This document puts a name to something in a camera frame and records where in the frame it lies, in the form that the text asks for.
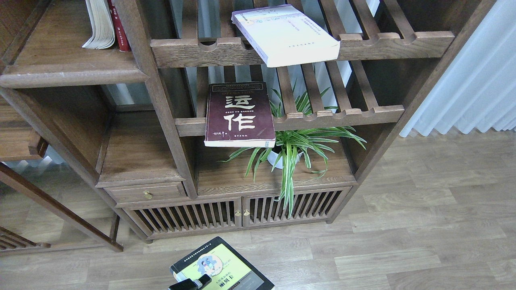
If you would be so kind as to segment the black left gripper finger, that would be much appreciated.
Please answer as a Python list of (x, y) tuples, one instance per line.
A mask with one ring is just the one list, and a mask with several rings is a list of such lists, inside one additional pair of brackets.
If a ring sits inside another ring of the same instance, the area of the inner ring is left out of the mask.
[(190, 278), (184, 281), (170, 285), (168, 290), (202, 290), (212, 281), (209, 275), (203, 275), (199, 279), (192, 280)]

